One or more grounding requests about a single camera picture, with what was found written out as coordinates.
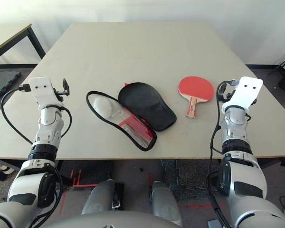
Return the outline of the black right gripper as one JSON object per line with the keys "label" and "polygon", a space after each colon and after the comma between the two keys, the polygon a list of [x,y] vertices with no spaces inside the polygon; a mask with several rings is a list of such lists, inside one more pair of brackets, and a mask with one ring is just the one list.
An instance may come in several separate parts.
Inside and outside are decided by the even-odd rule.
{"label": "black right gripper", "polygon": [[220,101],[221,102],[228,102],[232,96],[233,93],[227,93],[226,95],[224,95],[225,90],[220,89]]}

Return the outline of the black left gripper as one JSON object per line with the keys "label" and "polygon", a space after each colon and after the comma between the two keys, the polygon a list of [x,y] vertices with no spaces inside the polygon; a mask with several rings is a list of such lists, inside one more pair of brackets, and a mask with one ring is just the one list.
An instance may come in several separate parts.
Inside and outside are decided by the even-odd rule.
{"label": "black left gripper", "polygon": [[58,91],[54,88],[54,94],[56,96],[61,96],[61,95],[69,96],[70,95],[70,89],[69,89],[69,85],[67,83],[67,80],[65,78],[63,78],[62,85],[63,85],[63,91],[61,92],[61,91]]}

